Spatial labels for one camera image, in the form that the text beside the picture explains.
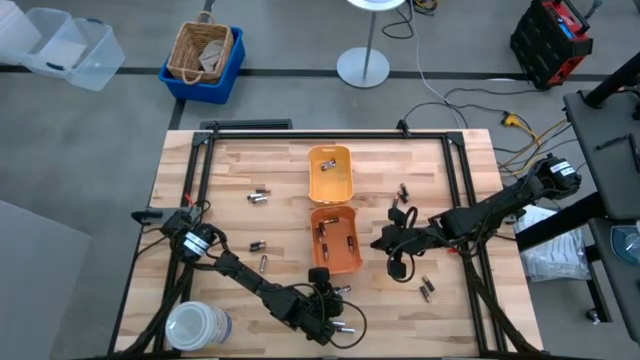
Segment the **white lamp base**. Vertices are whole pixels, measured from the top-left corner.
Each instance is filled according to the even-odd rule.
[[[338,75],[351,86],[370,88],[382,84],[389,76],[389,61],[378,50],[371,49],[369,66],[364,74],[367,48],[349,49],[338,58]]]

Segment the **red toolbox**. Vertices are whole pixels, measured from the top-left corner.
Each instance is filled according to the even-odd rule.
[[[511,35],[511,49],[535,87],[549,89],[561,85],[591,54],[588,29],[569,0],[533,0]]]

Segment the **concrete floor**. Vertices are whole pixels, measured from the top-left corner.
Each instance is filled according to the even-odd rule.
[[[181,23],[195,18],[205,5],[204,0],[17,3],[25,11],[60,8],[74,17],[111,24],[128,68],[161,66]],[[586,9],[590,1],[575,3]],[[455,75],[430,84],[441,93],[456,87],[531,88],[524,82],[463,80],[469,73],[520,72],[506,44],[527,6],[525,0],[445,0],[433,18],[419,17],[423,69]],[[342,51],[364,43],[369,21],[368,14],[344,0],[218,0],[215,13],[219,21],[245,31],[246,69],[334,69]],[[381,14],[378,30],[396,19],[393,12]],[[578,73],[607,74],[640,49],[640,15],[631,0],[607,1],[591,23],[594,54]],[[391,40],[376,32],[374,45],[388,56],[392,70],[416,70],[413,39]],[[102,92],[93,93],[63,80],[1,71],[0,199],[95,239],[52,357],[104,354],[139,231],[129,213],[147,204],[175,101],[155,75],[117,75]],[[563,118],[563,94],[594,86],[568,82],[548,92],[514,96],[456,93],[452,101],[517,112],[540,132]],[[225,106],[187,102],[178,125],[197,129],[204,120],[291,118],[299,129],[391,128],[415,104],[436,100],[419,80],[389,79],[380,87],[358,90],[333,77],[247,76],[238,79]],[[494,146],[517,149],[528,141],[524,133],[502,127],[499,115],[474,109],[464,114],[470,127],[490,129]],[[416,110],[408,122],[413,128],[456,126],[449,110],[438,106]],[[550,145],[574,137],[567,131]],[[576,142],[554,154],[575,166],[584,161]],[[497,153],[497,158],[507,155]],[[579,194],[560,205],[595,189],[586,166],[581,173]],[[614,321],[598,326],[583,316],[592,306],[584,283],[556,281],[530,288],[546,350],[590,358],[640,358],[608,287]]]

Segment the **orange bin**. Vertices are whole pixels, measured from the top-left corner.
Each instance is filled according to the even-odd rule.
[[[322,164],[335,167],[322,171]],[[314,146],[309,150],[309,198],[317,205],[340,204],[353,197],[351,151],[339,145]]]
[[[338,219],[338,222],[324,224],[327,234],[318,237],[316,229],[319,224],[330,219]],[[332,275],[356,272],[362,267],[356,233],[356,211],[352,208],[332,206],[315,209],[311,213],[311,234],[313,238],[311,253],[316,267],[326,267]],[[353,239],[353,251],[349,249],[348,236]],[[326,259],[323,244],[327,245]]]

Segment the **blue bin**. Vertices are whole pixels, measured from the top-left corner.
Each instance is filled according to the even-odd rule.
[[[158,74],[160,81],[167,84],[171,94],[178,99],[188,99],[195,101],[204,101],[214,104],[226,104],[229,94],[233,88],[233,83],[238,77],[240,65],[244,60],[244,45],[242,44],[242,29],[231,27],[233,35],[233,48],[231,55],[227,60],[224,71],[217,84],[198,83],[195,85],[187,85],[182,79],[175,79],[167,70],[167,62],[165,61],[162,70]]]

